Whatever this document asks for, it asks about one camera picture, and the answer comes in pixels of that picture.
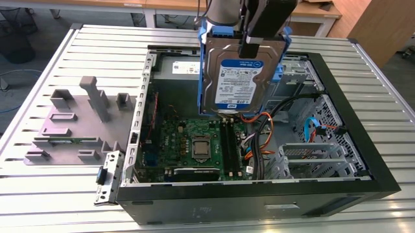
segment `wooden desk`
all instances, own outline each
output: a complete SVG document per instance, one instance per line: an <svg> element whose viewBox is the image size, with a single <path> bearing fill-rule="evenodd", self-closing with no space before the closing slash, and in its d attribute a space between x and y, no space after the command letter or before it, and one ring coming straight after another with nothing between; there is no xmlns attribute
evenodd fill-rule
<svg viewBox="0 0 415 233"><path fill-rule="evenodd" d="M330 37L354 38L382 67L415 31L414 0L332 0L344 17Z"/></svg>
<svg viewBox="0 0 415 233"><path fill-rule="evenodd" d="M156 27L156 14L197 15L197 0L1 0L1 6L47 8L61 10L107 11L141 13L145 15L147 27ZM207 10L205 1L200 0L200 14ZM340 12L332 6L330 11L319 9L318 4L300 2L292 12L291 21L319 23L315 34L326 37Z"/></svg>
<svg viewBox="0 0 415 233"><path fill-rule="evenodd" d="M207 10L205 1L200 1L200 14ZM155 15L184 15L195 16L197 14L197 0L147 0L145 2L145 23L148 27L155 27ZM331 26L340 12L332 6L330 11L319 9L319 4L300 2L292 12L291 21L302 23L319 23L319 29L315 34L318 37L326 37Z"/></svg>

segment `white sticker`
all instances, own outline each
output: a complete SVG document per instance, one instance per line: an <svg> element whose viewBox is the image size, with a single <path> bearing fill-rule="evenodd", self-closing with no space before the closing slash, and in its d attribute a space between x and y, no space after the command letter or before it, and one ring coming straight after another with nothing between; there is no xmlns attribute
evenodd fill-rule
<svg viewBox="0 0 415 233"><path fill-rule="evenodd" d="M141 7L141 4L132 4L132 3L124 3L124 6L135 6L135 7Z"/></svg>
<svg viewBox="0 0 415 233"><path fill-rule="evenodd" d="M247 173L253 174L253 167L247 166Z"/></svg>
<svg viewBox="0 0 415 233"><path fill-rule="evenodd" d="M256 83L253 77L263 69L261 61L223 60L217 79L215 103L220 108L239 108L252 101Z"/></svg>
<svg viewBox="0 0 415 233"><path fill-rule="evenodd" d="M173 62L173 74L199 74L200 62Z"/></svg>

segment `hard drive label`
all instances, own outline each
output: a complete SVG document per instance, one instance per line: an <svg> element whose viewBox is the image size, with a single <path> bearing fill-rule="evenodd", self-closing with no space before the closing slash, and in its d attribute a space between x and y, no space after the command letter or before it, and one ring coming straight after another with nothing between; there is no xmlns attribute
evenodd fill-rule
<svg viewBox="0 0 415 233"><path fill-rule="evenodd" d="M251 104L256 88L253 77L261 72L263 66L261 61L221 61L215 98L221 109L239 109Z"/></svg>

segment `green circuit board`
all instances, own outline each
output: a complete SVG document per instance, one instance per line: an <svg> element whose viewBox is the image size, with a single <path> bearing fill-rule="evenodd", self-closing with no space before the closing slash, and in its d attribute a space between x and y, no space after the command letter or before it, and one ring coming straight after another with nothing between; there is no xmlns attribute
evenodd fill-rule
<svg viewBox="0 0 415 233"><path fill-rule="evenodd" d="M245 131L244 123L233 123L235 141ZM207 119L167 120L161 125L160 151L157 155L157 165L148 168L147 177L152 182L164 182L165 168L193 167L220 169L220 180L243 180L243 176L229 176L224 173L224 159L220 141L220 121ZM196 160L192 158L192 139L203 138L209 141L209 158ZM240 150L237 151L237 162L241 168Z"/></svg>

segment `aluminum table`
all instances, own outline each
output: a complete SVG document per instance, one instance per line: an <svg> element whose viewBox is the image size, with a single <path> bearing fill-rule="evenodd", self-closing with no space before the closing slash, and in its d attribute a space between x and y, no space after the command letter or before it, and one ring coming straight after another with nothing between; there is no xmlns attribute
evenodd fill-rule
<svg viewBox="0 0 415 233"><path fill-rule="evenodd" d="M97 166L27 166L55 89L135 94L148 45L199 46L188 30L84 25L71 29L0 140L0 232L415 232L415 114L358 44L292 37L290 51L322 54L402 191L330 217L139 226L120 206L93 207Z"/></svg>

